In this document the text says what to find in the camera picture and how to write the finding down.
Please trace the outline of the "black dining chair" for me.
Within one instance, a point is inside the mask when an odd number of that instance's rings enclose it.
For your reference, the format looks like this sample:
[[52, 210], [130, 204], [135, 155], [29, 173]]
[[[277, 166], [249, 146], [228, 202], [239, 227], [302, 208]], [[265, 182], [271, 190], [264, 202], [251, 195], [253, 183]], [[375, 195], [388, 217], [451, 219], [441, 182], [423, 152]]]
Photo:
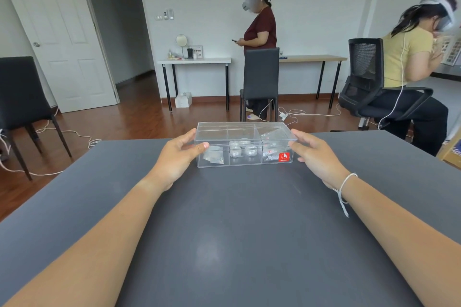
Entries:
[[278, 107], [279, 48], [251, 49], [245, 53], [243, 89], [240, 90], [240, 121], [246, 121], [246, 102], [256, 101], [255, 115], [266, 121]]
[[72, 157], [67, 142], [45, 97], [37, 67], [31, 56], [0, 58], [0, 139], [6, 137], [10, 152], [20, 163], [21, 171], [32, 181], [24, 159], [14, 141], [12, 132], [25, 129], [39, 153], [38, 134], [33, 124], [50, 120], [60, 137], [67, 154]]

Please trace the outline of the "grey table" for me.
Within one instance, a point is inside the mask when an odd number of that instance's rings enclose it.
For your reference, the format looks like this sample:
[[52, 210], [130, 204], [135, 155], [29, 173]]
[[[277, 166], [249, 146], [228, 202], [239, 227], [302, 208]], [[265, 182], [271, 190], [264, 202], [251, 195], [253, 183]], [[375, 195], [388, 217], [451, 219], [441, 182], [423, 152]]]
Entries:
[[461, 83], [461, 65], [450, 66], [441, 64], [430, 76]]

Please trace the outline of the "clear plastic organizer box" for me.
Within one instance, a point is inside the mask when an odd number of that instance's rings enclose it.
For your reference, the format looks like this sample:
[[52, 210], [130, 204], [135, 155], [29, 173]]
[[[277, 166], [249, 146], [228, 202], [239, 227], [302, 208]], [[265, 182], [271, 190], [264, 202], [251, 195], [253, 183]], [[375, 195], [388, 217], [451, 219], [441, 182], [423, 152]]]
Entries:
[[[238, 141], [241, 138], [252, 141], [250, 145], [258, 147], [255, 157], [248, 157], [242, 148], [240, 158], [231, 158], [229, 155], [229, 141]], [[199, 122], [194, 139], [195, 144], [208, 142], [210, 147], [205, 152], [222, 151], [224, 165], [211, 164], [203, 159], [203, 154], [196, 159], [198, 168], [213, 168], [223, 166], [265, 165], [291, 163], [294, 158], [289, 141], [297, 141], [291, 130], [283, 122]], [[279, 160], [263, 161], [264, 148], [278, 148]]]

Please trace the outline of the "cardboard box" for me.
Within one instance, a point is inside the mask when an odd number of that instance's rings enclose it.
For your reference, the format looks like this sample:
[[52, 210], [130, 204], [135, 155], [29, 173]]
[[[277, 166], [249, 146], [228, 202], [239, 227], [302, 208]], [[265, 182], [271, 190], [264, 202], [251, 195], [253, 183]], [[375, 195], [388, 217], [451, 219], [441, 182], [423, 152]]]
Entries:
[[450, 139], [442, 144], [436, 158], [461, 171], [461, 125], [456, 133], [451, 134]]

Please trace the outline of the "person's left hand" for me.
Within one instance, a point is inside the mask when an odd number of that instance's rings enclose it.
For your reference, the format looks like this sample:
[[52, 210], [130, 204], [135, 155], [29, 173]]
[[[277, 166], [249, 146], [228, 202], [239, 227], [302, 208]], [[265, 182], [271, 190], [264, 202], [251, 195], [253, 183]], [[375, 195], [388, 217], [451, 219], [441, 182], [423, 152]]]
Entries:
[[150, 185], [166, 191], [183, 175], [191, 162], [200, 155], [190, 154], [196, 132], [197, 129], [193, 128], [165, 144], [156, 164], [146, 176]]

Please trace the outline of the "black mesh office chair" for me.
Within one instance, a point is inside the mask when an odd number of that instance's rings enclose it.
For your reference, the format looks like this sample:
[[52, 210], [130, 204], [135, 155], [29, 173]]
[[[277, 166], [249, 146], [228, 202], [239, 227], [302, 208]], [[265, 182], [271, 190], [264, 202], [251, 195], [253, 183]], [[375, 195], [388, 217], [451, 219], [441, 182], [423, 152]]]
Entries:
[[432, 95], [433, 89], [425, 87], [389, 88], [397, 90], [399, 98], [403, 92], [421, 92], [406, 111], [399, 111], [394, 104], [392, 109], [371, 106], [370, 103], [382, 95], [384, 88], [384, 63], [382, 38], [353, 38], [349, 40], [350, 75], [338, 97], [339, 105], [348, 110], [352, 116], [371, 119], [379, 118], [378, 128], [387, 126], [391, 120], [401, 121], [409, 116], [426, 102]]

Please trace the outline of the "colour sample board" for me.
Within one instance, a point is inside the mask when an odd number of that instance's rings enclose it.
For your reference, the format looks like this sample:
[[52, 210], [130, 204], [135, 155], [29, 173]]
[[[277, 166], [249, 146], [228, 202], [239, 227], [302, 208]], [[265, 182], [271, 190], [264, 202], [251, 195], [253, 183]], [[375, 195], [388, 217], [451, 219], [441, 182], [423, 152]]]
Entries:
[[444, 35], [440, 38], [441, 65], [454, 66], [461, 54], [461, 35]]

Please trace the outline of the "wooden top table black legs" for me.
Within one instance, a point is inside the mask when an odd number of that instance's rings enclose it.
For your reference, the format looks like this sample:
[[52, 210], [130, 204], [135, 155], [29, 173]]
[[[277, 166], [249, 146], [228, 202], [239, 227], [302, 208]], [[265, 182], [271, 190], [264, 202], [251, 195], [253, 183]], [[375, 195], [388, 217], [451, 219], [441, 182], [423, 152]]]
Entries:
[[321, 63], [320, 76], [318, 80], [318, 87], [315, 95], [315, 100], [320, 99], [320, 89], [322, 85], [322, 80], [324, 77], [325, 65], [327, 62], [337, 62], [336, 73], [333, 80], [333, 86], [330, 94], [329, 106], [328, 109], [331, 110], [333, 106], [333, 101], [336, 96], [337, 82], [339, 79], [339, 74], [341, 70], [341, 65], [343, 62], [347, 61], [347, 57], [336, 56], [331, 54], [311, 54], [311, 55], [289, 55], [281, 56], [279, 58], [280, 63]]

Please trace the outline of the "person's right hand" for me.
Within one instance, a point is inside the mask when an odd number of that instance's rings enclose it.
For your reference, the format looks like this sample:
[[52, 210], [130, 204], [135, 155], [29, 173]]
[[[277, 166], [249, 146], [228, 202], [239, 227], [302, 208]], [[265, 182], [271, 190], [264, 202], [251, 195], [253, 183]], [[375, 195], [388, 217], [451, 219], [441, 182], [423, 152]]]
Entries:
[[306, 155], [298, 155], [298, 161], [305, 163], [327, 187], [339, 191], [351, 172], [343, 166], [327, 142], [300, 130], [291, 129], [291, 132], [297, 142], [307, 146]]

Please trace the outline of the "white table black legs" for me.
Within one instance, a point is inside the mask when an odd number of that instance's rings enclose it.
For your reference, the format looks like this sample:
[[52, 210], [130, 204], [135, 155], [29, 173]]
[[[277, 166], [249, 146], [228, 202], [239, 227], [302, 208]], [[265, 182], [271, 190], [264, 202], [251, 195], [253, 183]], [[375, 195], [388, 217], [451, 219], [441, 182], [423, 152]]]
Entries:
[[164, 77], [164, 85], [166, 90], [166, 101], [169, 108], [169, 113], [172, 114], [172, 104], [171, 104], [171, 97], [170, 97], [170, 89], [168, 83], [168, 76], [166, 72], [166, 66], [171, 65], [173, 79], [174, 79], [174, 88], [175, 93], [178, 94], [178, 86], [176, 81], [176, 67], [175, 65], [205, 65], [205, 64], [222, 64], [225, 66], [225, 103], [226, 103], [226, 111], [229, 111], [230, 106], [230, 95], [229, 95], [229, 66], [232, 63], [232, 58], [201, 58], [201, 59], [164, 59], [157, 62], [159, 65], [162, 66], [163, 70], [163, 77]]

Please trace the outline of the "person's left forearm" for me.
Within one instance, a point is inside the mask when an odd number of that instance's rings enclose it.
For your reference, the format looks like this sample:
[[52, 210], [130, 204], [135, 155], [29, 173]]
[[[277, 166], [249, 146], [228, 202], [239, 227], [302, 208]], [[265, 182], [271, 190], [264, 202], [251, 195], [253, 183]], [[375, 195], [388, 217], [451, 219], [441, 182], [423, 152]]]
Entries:
[[143, 178], [3, 307], [114, 307], [153, 207], [172, 184]]

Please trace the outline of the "round standing mirror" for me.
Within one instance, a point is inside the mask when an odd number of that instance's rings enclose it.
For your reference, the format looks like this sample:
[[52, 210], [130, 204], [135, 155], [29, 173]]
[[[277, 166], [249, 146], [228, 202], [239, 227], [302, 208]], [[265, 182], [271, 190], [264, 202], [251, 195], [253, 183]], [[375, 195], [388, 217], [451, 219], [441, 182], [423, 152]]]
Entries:
[[176, 44], [182, 50], [182, 58], [183, 59], [188, 59], [188, 51], [187, 51], [188, 39], [187, 39], [187, 36], [185, 36], [183, 34], [177, 35]]

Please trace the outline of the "person's right forearm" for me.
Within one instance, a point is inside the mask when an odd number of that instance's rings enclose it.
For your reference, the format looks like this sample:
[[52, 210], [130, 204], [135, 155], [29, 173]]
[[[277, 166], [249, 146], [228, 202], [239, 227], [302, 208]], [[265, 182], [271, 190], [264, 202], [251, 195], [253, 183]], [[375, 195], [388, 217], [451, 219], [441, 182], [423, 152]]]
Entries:
[[424, 307], [461, 307], [461, 244], [350, 174], [338, 191]]

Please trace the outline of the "white panel door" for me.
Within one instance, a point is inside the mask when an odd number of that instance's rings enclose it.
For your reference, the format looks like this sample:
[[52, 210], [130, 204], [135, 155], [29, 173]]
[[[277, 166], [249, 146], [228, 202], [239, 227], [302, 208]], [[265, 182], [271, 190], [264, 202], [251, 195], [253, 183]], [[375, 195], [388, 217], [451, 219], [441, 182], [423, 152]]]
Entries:
[[11, 0], [61, 112], [117, 98], [87, 0]]

